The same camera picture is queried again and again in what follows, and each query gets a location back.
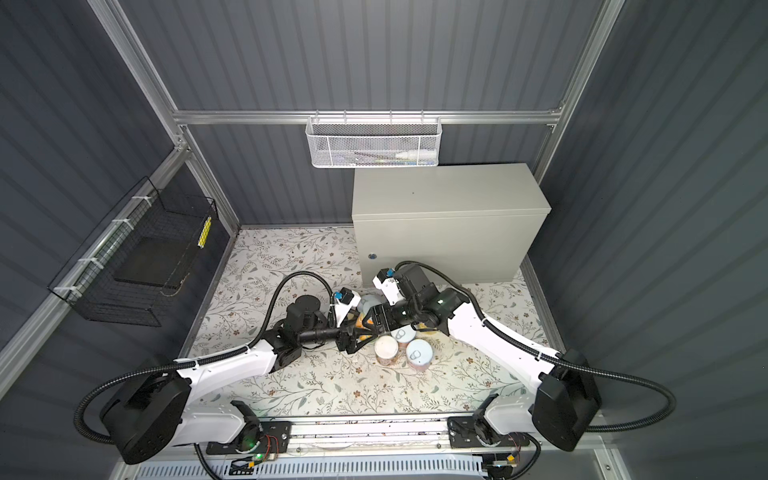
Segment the floral tablecloth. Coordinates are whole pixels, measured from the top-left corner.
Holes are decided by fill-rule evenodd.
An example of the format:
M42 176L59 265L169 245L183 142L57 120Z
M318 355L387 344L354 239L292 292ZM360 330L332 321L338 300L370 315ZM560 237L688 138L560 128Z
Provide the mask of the floral tablecloth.
M260 328L276 285L294 270L323 275L335 290L363 289L352 228L241 230L191 355L204 355L246 343ZM510 283L465 285L482 309L515 331L547 344L528 288L518 271ZM290 281L270 319L285 316L300 295L328 301L323 287L308 276ZM347 355L327 344L304 351L300 359L272 375L233 383L201 399L233 399L251 405L260 416L352 415L473 410L491 392L522 395L525 388L496 362L441 333L419 333L432 344L435 358L418 373L405 358L388 367L376 362L373 346Z

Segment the black mounting plate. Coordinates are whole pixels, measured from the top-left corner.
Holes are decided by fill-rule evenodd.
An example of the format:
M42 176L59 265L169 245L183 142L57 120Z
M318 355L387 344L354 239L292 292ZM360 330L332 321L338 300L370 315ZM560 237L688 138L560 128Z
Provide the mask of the black mounting plate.
M502 438L497 445L483 445L475 434L475 421L471 416L464 415L459 417L448 417L448 430L451 435L452 449L476 449L493 447L527 447L531 442L521 433L510 433L509 435L500 435Z
M288 451L288 440L290 439L290 427L291 422L261 422L261 428L267 435L271 435L277 439L277 448L275 449L275 442L272 441L270 446L270 453L285 453ZM234 442L232 443L217 443L208 442L208 446L205 449L207 455L240 455L237 453ZM266 453L266 442L261 442L256 450L253 450L249 455L255 455L257 453Z

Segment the yellow object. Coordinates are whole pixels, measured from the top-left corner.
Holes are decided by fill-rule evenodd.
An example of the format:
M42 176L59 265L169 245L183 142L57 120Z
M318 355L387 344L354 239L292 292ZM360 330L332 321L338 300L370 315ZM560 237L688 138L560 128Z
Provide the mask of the yellow object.
M208 240L208 232L210 232L210 217L208 217L207 220L205 220L205 225L203 225L203 231L200 232L200 239L197 241L197 246L200 248L205 247L205 240Z

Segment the beige box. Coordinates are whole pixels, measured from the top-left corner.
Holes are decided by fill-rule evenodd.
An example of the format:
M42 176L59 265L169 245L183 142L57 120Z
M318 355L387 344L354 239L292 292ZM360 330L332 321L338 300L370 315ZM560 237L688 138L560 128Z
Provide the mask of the beige box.
M525 164L356 169L363 284L401 260L460 283L511 281L550 210Z

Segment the gray wall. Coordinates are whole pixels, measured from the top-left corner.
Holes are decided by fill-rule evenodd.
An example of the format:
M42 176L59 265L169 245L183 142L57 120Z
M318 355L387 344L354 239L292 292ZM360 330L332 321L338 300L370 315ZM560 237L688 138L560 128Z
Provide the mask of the gray wall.
M556 108L599 0L123 0L180 109ZM350 222L302 127L192 127L243 224ZM542 125L445 126L442 165L536 158Z
M768 3L628 2L543 183L531 260L567 345L678 410L635 480L768 467ZM653 394L601 385L611 421Z
M0 2L0 347L173 147L83 2Z
M0 2L0 112L2 347L58 268L172 144L85 1ZM169 188L200 194L185 167ZM117 451L79 436L75 406L143 358L178 353L227 240L214 224L177 324L64 319L0 400L0 478L107 477Z

